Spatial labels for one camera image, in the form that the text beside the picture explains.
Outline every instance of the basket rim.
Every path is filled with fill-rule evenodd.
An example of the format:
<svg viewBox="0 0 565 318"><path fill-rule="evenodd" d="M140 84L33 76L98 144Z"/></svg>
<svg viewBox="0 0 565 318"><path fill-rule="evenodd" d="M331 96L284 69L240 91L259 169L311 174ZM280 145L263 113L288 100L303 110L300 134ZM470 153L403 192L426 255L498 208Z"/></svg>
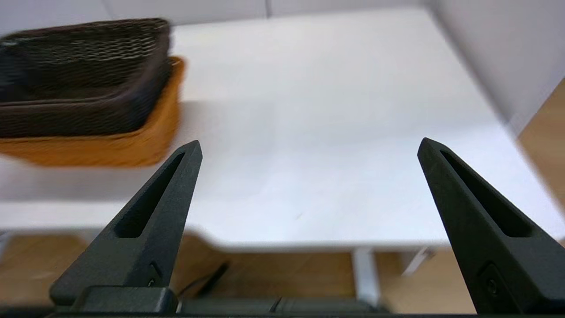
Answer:
<svg viewBox="0 0 565 318"><path fill-rule="evenodd" d="M171 95L170 91L173 89L181 89L177 87L182 85L182 78L186 70L188 62L179 56L168 57L168 60L172 63L173 69L171 76L169 77L167 84L163 88L159 99L157 100L157 105L163 102L164 98ZM10 137L10 138L0 138L0 145L16 145L21 143L43 143L43 142L65 142L65 141L93 141L93 140L117 140L122 138L134 137L142 134L144 131L151 129L152 126L158 124L158 120L151 120L155 117L160 116L160 112L153 111L147 118L145 125L141 126L139 129L124 132L114 135L103 135L103 136L42 136L42 137Z"/></svg>
<svg viewBox="0 0 565 318"><path fill-rule="evenodd" d="M24 31L17 31L11 33L7 36L0 38L0 44L7 39L19 35L34 35L34 36L41 36L41 35L48 35L52 32L59 32L59 31L69 31L69 30L76 30L80 28L90 28L96 27L100 25L121 25L121 24L129 24L133 22L141 22L141 21L160 21L164 22L164 25L161 28L162 30L159 32L158 36L155 38L155 43L157 44L155 49L151 52L151 54L147 57L144 61L145 65L153 66L153 67L141 67L139 70L130 74L128 79L120 85L115 86L111 92L106 93L104 95L100 95L97 97L87 97L87 98L57 98L57 99L44 99L44 100L32 100L32 101L9 101L9 102L0 102L0 112L2 111L11 111L17 110L17 108L21 106L26 106L28 109L29 107L39 108L36 110L41 110L41 108L45 108L46 111L53 111L56 109L60 109L62 106L88 106L92 107L90 103L104 100L105 102L120 102L121 99L127 99L129 95L136 91L136 87L146 81L149 80L153 71L157 66L155 65L155 60L161 58L161 51L165 50L165 55L168 54L168 49L170 46L170 23L162 18L146 18L146 19L123 19L123 20L110 20L110 21L100 21L100 22L88 22L88 23L81 23L81 24L74 24L74 25L63 25L60 27L51 27L51 28L44 28L44 29L32 29L32 30L24 30Z"/></svg>

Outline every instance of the screw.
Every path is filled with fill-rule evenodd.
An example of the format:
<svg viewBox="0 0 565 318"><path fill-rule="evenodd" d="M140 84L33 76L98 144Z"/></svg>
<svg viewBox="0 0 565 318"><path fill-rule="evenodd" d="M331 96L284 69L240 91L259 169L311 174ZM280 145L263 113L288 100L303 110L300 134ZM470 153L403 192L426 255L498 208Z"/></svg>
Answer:
<svg viewBox="0 0 565 318"><path fill-rule="evenodd" d="M496 296L498 294L498 286L494 280L489 280L486 283L486 288L493 296Z"/></svg>

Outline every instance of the orange basket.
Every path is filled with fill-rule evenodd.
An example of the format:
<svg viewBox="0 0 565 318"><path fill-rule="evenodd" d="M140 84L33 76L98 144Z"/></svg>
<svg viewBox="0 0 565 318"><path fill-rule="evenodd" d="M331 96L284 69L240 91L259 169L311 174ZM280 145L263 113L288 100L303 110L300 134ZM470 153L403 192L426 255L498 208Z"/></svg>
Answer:
<svg viewBox="0 0 565 318"><path fill-rule="evenodd" d="M140 129L106 136L4 138L0 139L0 153L41 166L139 167L159 163L179 126L179 88L185 68L180 57L169 59L171 77Z"/></svg>

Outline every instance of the wooden floor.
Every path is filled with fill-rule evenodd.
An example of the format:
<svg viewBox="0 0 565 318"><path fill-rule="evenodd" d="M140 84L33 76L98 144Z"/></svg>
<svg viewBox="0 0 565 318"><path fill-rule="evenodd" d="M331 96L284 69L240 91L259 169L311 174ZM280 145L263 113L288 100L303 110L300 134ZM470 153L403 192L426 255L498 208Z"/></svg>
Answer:
<svg viewBox="0 0 565 318"><path fill-rule="evenodd" d="M565 82L520 135L524 149L563 205L564 141ZM69 235L12 239L0 261L0 305L48 304L50 284L85 247ZM384 300L393 311L474 312L452 252L438 252L410 277L400 276L398 255L375 257ZM213 289L215 296L354 296L347 253L228 254L195 237L185 237L181 243L171 286L179 291L224 261L231 267Z"/></svg>

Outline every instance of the white wall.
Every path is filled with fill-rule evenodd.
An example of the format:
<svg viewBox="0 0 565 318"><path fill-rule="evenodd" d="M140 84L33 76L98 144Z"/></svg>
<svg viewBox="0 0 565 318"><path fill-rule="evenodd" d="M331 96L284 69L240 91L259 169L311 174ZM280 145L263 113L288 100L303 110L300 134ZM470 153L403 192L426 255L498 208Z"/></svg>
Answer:
<svg viewBox="0 0 565 318"><path fill-rule="evenodd" d="M565 76L565 1L437 0L432 5L518 134Z"/></svg>
<svg viewBox="0 0 565 318"><path fill-rule="evenodd" d="M266 0L269 16L422 5L427 0Z"/></svg>
<svg viewBox="0 0 565 318"><path fill-rule="evenodd" d="M102 0L0 0L0 35L110 19Z"/></svg>

